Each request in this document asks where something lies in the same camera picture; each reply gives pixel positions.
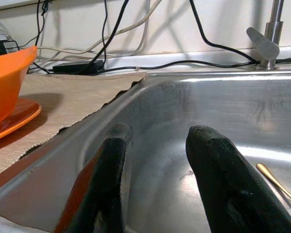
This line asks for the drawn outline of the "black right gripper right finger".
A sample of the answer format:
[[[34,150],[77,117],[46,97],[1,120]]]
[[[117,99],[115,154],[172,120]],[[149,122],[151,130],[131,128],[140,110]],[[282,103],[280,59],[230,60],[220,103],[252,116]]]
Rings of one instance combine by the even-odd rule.
[[[213,233],[291,233],[291,216],[233,142],[195,125],[186,156]]]

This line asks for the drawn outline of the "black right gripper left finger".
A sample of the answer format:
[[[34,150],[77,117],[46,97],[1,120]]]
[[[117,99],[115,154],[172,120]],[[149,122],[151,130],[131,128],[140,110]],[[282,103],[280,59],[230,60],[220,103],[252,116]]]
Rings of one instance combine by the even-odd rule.
[[[126,159],[132,129],[112,125],[78,174],[55,233],[123,233],[126,229],[130,169]]]

